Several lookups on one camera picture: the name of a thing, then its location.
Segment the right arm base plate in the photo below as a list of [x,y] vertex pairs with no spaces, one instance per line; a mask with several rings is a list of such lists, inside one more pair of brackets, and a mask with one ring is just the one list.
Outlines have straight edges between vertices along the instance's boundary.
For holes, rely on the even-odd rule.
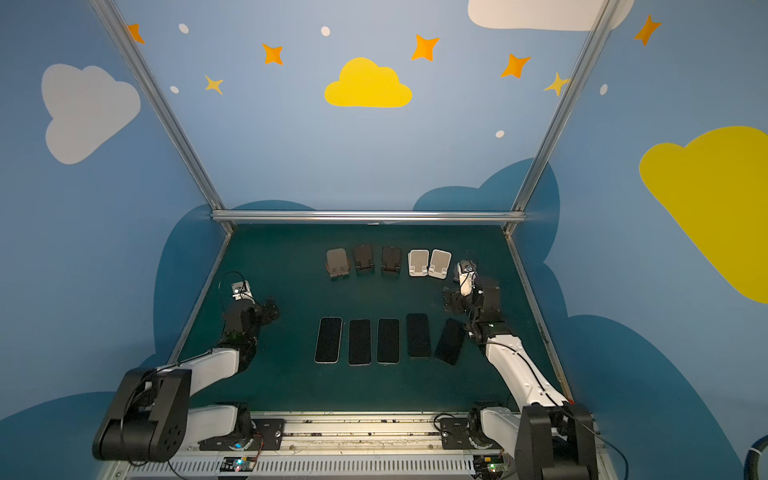
[[439,416],[437,429],[444,450],[475,450],[466,417]]

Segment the black phone front stand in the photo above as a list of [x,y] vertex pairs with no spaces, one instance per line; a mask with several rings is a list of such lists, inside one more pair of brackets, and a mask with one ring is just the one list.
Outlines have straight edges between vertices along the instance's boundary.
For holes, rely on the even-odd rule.
[[447,319],[434,356],[448,365],[455,366],[465,338],[466,329],[464,323],[451,318]]

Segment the pink-edged phone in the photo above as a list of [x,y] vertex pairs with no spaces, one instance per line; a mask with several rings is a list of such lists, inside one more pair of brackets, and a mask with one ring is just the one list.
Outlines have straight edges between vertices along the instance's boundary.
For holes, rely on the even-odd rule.
[[371,322],[369,319],[350,321],[348,363],[351,366],[364,366],[371,363],[371,340]]

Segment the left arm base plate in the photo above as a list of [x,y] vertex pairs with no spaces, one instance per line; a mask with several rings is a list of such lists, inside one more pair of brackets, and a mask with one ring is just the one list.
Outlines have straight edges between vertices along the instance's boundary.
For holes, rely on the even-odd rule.
[[281,448],[286,422],[281,418],[256,418],[250,427],[199,443],[200,451],[277,451]]

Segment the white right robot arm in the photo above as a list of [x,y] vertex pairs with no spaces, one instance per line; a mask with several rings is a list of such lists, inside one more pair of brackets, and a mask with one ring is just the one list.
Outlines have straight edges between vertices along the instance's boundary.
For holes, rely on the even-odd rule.
[[500,289],[473,273],[444,291],[446,307],[467,319],[446,321],[435,357],[455,364],[466,340],[497,370],[519,411],[506,406],[473,407],[468,437],[479,448],[498,445],[509,454],[520,479],[597,479],[592,416],[553,386],[506,325]]

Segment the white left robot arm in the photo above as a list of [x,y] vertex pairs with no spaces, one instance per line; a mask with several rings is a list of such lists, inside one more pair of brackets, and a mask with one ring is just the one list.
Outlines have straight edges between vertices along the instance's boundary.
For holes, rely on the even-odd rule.
[[128,371],[94,436],[93,457],[140,465],[166,462],[184,447],[207,442],[231,450],[249,447],[255,427],[246,404],[192,408],[190,399],[247,370],[261,329],[279,317],[274,299],[260,303],[239,294],[223,313],[214,348],[181,363]]

